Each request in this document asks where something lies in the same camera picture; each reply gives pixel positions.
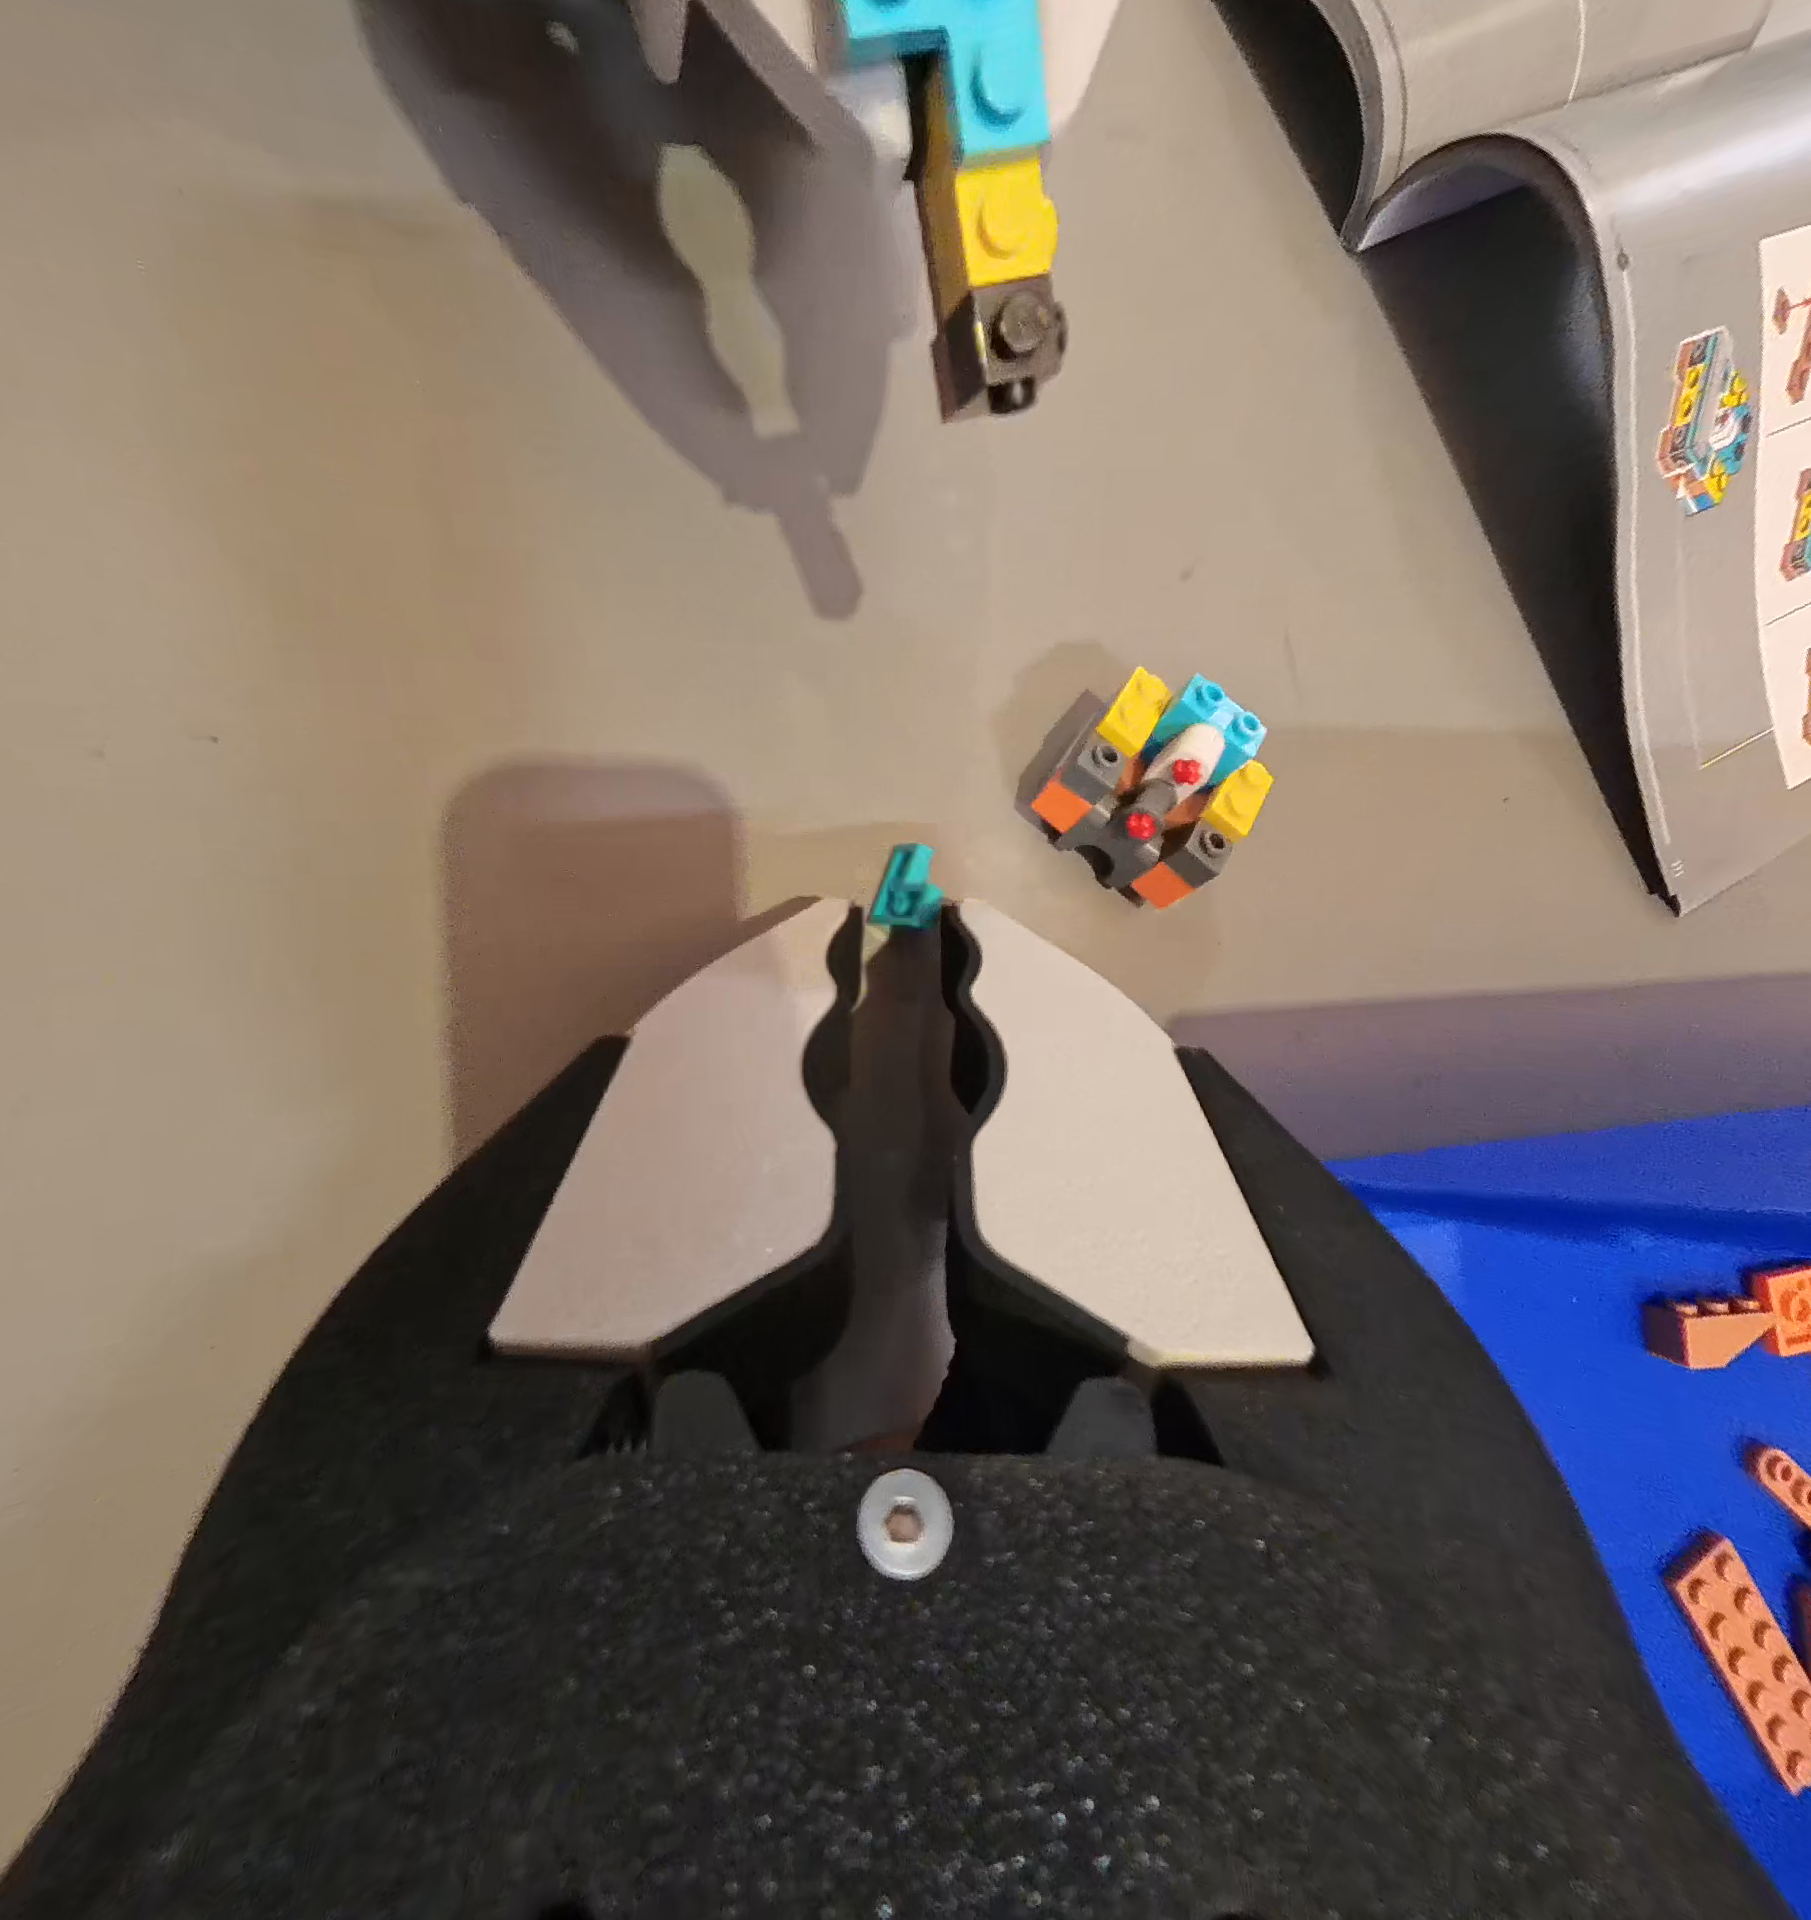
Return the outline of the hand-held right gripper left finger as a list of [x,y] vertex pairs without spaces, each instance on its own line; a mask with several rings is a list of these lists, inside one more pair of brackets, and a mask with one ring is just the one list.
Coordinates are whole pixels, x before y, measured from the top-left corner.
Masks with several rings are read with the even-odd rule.
[[864,914],[813,900],[634,1022],[488,1338],[784,1396],[852,1305],[841,1133]]

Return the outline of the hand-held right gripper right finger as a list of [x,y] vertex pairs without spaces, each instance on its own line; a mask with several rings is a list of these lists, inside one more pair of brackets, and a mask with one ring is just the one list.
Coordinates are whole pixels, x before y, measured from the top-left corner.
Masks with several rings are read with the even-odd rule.
[[1157,1374],[1316,1355],[1182,1051],[1008,912],[944,914],[965,1246],[1016,1310]]

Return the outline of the yellow and black brick assembly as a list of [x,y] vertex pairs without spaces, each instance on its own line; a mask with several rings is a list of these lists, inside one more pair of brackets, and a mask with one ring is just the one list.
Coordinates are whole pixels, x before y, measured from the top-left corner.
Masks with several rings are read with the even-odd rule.
[[913,59],[924,276],[942,419],[1015,418],[1063,372],[1068,323],[1053,266],[1060,215],[1038,150],[966,160],[949,63]]

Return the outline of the multicoloured brick model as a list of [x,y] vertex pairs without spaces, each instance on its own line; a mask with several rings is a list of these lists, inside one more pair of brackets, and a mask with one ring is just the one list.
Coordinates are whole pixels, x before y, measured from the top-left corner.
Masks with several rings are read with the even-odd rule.
[[1107,891],[1172,911],[1253,838],[1276,785],[1266,741],[1265,721],[1206,675],[1170,685],[1137,665],[1038,755],[1023,809]]

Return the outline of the blue storage bin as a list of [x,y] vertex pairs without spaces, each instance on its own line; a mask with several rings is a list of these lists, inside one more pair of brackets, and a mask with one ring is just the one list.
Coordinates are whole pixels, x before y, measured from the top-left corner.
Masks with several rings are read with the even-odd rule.
[[1657,1299],[1734,1295],[1811,1260],[1811,1106],[1349,1158],[1333,1174],[1443,1286],[1577,1501],[1689,1759],[1798,1917],[1811,1791],[1791,1795],[1663,1586],[1708,1534],[1783,1620],[1803,1531],[1744,1471],[1769,1442],[1811,1471],[1811,1356],[1690,1374],[1647,1350]]

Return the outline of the brick instruction booklet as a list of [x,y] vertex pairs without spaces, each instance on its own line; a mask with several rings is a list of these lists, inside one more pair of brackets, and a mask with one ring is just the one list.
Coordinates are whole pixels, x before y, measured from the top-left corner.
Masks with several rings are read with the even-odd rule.
[[1220,5],[1614,823],[1687,914],[1811,835],[1811,5]]

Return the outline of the pile of loose bricks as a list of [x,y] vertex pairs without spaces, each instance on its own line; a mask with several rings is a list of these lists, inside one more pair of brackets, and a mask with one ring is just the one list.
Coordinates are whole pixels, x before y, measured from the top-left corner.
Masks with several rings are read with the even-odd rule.
[[[1657,1299],[1641,1309],[1641,1338],[1689,1374],[1723,1372],[1756,1350],[1811,1358],[1811,1260],[1753,1266],[1741,1295]],[[1764,1763],[1801,1797],[1811,1791],[1811,1471],[1760,1438],[1738,1459],[1806,1548],[1789,1616],[1723,1534],[1700,1536],[1661,1577]]]

